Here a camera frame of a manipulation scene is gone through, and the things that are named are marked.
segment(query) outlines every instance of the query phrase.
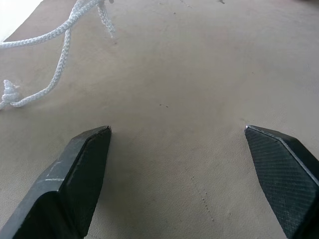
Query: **black metal tool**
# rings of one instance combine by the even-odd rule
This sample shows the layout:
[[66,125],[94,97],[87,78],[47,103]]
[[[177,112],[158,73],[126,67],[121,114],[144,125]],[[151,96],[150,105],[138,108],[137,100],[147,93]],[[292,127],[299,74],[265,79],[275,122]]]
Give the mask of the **black metal tool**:
[[319,238],[319,162],[296,139],[246,126],[261,188],[288,239]]
[[111,140],[103,126],[71,139],[33,184],[0,239],[82,239],[100,195]]

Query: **beige leather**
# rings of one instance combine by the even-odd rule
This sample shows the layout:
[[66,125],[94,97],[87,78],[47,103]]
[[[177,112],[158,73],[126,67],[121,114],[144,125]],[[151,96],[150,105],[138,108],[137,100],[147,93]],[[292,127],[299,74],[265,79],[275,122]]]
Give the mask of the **beige leather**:
[[[319,158],[319,8],[224,2],[108,3],[115,39],[96,10],[75,25],[54,91],[0,112],[0,227],[72,137],[109,124],[88,239],[285,238],[243,131],[282,131]],[[45,0],[8,40],[52,30],[73,4]],[[25,95],[44,88],[62,43],[2,50],[0,78]]]

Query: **white rope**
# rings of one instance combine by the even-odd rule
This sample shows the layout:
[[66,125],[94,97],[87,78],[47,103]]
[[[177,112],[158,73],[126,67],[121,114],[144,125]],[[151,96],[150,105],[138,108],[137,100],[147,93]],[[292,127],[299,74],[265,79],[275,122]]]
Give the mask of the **white rope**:
[[58,84],[61,78],[68,57],[71,39],[71,27],[77,22],[77,20],[81,16],[87,13],[93,6],[97,5],[102,23],[106,26],[108,32],[112,36],[112,33],[114,32],[114,27],[108,18],[104,0],[90,0],[87,4],[83,6],[85,1],[86,0],[78,0],[71,11],[69,18],[62,25],[60,25],[59,27],[47,34],[21,41],[0,43],[0,49],[19,46],[31,46],[53,39],[65,32],[61,56],[50,84],[45,89],[35,93],[34,95],[25,97],[24,99],[20,100],[21,96],[17,91],[18,87],[15,86],[11,81],[4,80],[4,93],[2,95],[2,102],[0,103],[0,110],[2,110],[5,106],[9,104],[14,107],[24,106],[34,100],[40,99],[41,97],[45,96],[54,89],[54,87]]

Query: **leather surface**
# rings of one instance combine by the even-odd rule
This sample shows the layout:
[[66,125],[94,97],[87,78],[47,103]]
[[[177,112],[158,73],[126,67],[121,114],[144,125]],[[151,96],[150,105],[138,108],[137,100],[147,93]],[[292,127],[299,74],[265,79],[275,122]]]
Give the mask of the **leather surface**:
[[[46,33],[73,0],[46,0],[8,39]],[[89,239],[284,239],[244,126],[298,138],[319,157],[319,7],[298,0],[121,0],[72,30],[59,85],[0,112],[0,227],[69,139],[110,125]],[[63,36],[0,52],[1,79],[47,86]]]

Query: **beige surface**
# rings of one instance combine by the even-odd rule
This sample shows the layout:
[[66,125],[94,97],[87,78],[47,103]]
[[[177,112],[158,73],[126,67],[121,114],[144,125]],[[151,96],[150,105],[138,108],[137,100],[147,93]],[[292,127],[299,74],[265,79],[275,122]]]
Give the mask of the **beige surface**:
[[[73,3],[45,0],[8,40],[48,32]],[[91,11],[72,32],[56,89],[0,112],[0,227],[70,138],[109,124],[87,238],[284,239],[243,130],[297,136],[319,157],[318,5],[118,0],[108,10],[114,40]],[[1,79],[25,95],[42,89],[62,41],[2,50]]]

